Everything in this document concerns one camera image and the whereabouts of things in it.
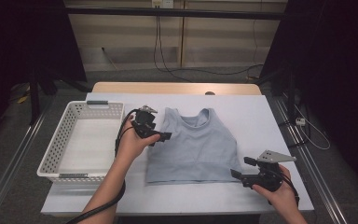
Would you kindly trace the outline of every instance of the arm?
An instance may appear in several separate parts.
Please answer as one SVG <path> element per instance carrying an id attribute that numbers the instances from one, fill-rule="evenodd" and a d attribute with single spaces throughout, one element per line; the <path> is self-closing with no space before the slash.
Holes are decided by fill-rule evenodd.
<path id="1" fill-rule="evenodd" d="M 289 170 L 282 165 L 280 165 L 280 168 L 283 174 L 290 178 Z M 281 187 L 275 192 L 270 192 L 269 190 L 264 189 L 258 185 L 253 185 L 252 188 L 257 193 L 267 198 L 287 223 L 307 223 L 307 221 L 303 218 L 300 211 L 298 210 L 293 190 L 286 182 L 283 181 Z"/>
<path id="2" fill-rule="evenodd" d="M 131 128 L 131 118 L 132 117 L 126 121 L 123 128 L 123 130 L 130 129 L 128 129 L 121 138 L 118 153 L 112 166 L 82 213 L 112 201 L 118 195 L 123 185 L 124 177 L 135 158 L 142 153 L 145 147 L 158 141 L 158 134 L 145 139 L 139 137 L 135 130 Z M 115 204 L 80 223 L 113 223 L 116 208 L 117 205 Z"/>

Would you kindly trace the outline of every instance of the white plastic basket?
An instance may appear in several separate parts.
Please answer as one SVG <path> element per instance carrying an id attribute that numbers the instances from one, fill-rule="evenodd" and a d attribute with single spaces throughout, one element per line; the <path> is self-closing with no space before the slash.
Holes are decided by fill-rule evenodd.
<path id="1" fill-rule="evenodd" d="M 114 160 L 123 116 L 122 103 L 70 102 L 37 174 L 59 184 L 100 183 Z"/>

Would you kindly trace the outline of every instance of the gray tank top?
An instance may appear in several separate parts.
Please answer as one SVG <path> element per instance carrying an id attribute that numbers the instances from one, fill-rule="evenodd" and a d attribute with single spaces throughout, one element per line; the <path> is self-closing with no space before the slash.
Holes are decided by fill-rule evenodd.
<path id="1" fill-rule="evenodd" d="M 146 182 L 238 181 L 230 173 L 241 170 L 237 141 L 212 108 L 202 109 L 196 117 L 182 117 L 177 109 L 166 108 L 160 130 L 172 137 L 149 148 Z"/>

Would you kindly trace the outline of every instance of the human hand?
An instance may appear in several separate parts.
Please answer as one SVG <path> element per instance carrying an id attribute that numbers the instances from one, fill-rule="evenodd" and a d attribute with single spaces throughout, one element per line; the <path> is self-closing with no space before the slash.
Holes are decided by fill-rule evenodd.
<path id="1" fill-rule="evenodd" d="M 132 127 L 132 118 L 133 116 L 130 116 L 126 120 L 123 127 L 120 145 L 116 156 L 116 159 L 123 159 L 130 162 L 141 155 L 145 147 L 157 142 L 160 138 L 159 134 L 154 134 L 147 138 L 141 138 Z"/>
<path id="2" fill-rule="evenodd" d="M 284 175 L 289 179 L 291 178 L 290 172 L 286 167 L 280 165 L 280 169 Z M 252 189 L 267 198 L 287 223 L 307 223 L 297 208 L 295 193 L 285 181 L 274 192 L 258 185 L 253 185 Z"/>

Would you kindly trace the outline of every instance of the wall outlet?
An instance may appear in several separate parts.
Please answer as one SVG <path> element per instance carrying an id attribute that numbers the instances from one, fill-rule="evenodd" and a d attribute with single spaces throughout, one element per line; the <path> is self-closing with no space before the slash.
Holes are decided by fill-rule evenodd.
<path id="1" fill-rule="evenodd" d="M 152 8 L 161 8 L 162 0 L 152 0 Z"/>
<path id="2" fill-rule="evenodd" d="M 173 0 L 162 0 L 163 8 L 173 8 Z"/>

